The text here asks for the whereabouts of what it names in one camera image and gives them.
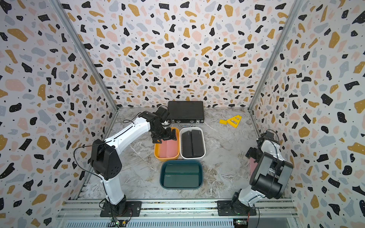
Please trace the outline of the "dark grey pencil case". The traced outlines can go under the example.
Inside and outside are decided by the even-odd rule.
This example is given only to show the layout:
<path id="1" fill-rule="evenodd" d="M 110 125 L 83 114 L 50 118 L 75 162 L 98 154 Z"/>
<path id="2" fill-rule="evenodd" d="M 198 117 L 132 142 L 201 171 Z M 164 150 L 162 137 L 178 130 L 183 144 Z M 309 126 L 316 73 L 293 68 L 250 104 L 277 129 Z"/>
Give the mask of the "dark grey pencil case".
<path id="1" fill-rule="evenodd" d="M 187 131 L 182 134 L 182 155 L 185 158 L 193 157 L 192 132 Z"/>
<path id="2" fill-rule="evenodd" d="M 202 157 L 204 155 L 204 143 L 202 133 L 199 130 L 192 130 L 193 157 Z"/>

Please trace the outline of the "green pencil case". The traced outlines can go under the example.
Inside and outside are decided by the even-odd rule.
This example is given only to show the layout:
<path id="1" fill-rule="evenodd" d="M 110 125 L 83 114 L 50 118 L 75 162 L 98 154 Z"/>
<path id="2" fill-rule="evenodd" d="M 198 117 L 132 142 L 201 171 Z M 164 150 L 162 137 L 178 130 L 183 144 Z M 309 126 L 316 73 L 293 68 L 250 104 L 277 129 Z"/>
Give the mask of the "green pencil case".
<path id="1" fill-rule="evenodd" d="M 166 174 L 163 186 L 166 188 L 197 188 L 200 185 L 199 175 Z"/>
<path id="2" fill-rule="evenodd" d="M 197 164 L 182 164 L 182 163 L 172 163 L 166 165 L 166 174 L 185 174 L 190 175 L 200 172 L 200 166 Z"/>

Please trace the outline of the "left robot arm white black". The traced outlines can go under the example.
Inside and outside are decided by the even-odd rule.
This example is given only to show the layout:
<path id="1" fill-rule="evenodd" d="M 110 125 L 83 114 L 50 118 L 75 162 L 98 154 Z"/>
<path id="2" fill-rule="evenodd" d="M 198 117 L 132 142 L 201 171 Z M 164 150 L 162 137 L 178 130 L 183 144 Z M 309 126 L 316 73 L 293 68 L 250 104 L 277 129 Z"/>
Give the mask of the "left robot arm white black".
<path id="1" fill-rule="evenodd" d="M 135 118 L 125 120 L 129 125 L 105 140 L 95 140 L 91 148 L 90 163 L 94 172 L 90 174 L 101 179 L 106 202 L 112 215 L 121 216 L 126 212 L 126 197 L 121 189 L 120 174 L 122 170 L 121 153 L 132 142 L 145 133 L 150 133 L 152 143 L 177 140 L 176 130 L 164 125 L 169 116 L 167 106 L 155 112 L 143 111 Z"/>

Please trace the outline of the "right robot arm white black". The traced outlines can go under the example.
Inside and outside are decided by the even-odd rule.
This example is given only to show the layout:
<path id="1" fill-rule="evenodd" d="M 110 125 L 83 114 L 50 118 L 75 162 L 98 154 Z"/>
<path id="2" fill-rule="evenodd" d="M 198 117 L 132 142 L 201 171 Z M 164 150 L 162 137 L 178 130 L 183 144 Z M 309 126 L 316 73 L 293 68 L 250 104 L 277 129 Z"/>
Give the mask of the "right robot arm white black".
<path id="1" fill-rule="evenodd" d="M 256 163 L 250 186 L 236 192 L 231 200 L 230 208 L 236 215 L 248 215 L 260 200 L 281 198 L 294 168 L 282 156 L 275 131 L 265 131 L 256 142 L 257 147 L 251 147 L 246 153 Z"/>

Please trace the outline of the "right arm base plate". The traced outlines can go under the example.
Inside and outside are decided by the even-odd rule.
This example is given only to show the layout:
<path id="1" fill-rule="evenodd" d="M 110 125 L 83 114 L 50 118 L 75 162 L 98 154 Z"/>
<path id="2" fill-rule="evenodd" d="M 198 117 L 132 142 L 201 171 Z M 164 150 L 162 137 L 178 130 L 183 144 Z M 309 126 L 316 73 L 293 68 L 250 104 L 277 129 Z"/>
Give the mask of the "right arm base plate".
<path id="1" fill-rule="evenodd" d="M 238 200 L 232 202 L 231 200 L 217 201 L 217 210 L 219 216 L 256 216 L 255 209 L 245 206 Z"/>

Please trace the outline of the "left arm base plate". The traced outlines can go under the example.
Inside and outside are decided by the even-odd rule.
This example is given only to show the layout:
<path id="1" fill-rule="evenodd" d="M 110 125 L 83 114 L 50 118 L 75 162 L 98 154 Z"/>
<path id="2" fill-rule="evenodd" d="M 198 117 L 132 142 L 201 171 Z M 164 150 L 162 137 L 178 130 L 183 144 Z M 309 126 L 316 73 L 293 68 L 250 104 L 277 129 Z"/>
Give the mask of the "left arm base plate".
<path id="1" fill-rule="evenodd" d="M 105 200 L 101 208 L 102 210 L 100 217 L 139 217 L 142 208 L 142 202 L 121 201 L 118 205 L 113 205 Z"/>

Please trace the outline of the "pink pencil case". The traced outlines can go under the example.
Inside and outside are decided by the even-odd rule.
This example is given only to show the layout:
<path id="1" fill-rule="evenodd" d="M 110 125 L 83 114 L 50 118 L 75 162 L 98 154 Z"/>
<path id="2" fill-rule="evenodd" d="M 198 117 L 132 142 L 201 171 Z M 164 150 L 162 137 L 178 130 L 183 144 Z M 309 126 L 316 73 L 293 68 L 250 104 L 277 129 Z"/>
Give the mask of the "pink pencil case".
<path id="1" fill-rule="evenodd" d="M 252 174 L 253 174 L 256 166 L 257 166 L 257 163 L 256 163 L 256 161 L 253 158 L 250 158 L 249 159 L 249 162 L 250 162 L 249 163 L 250 164 L 250 176 L 252 176 Z"/>
<path id="2" fill-rule="evenodd" d="M 159 157 L 173 158 L 179 153 L 178 149 L 179 149 L 179 143 L 177 140 L 162 141 L 159 151 Z"/>

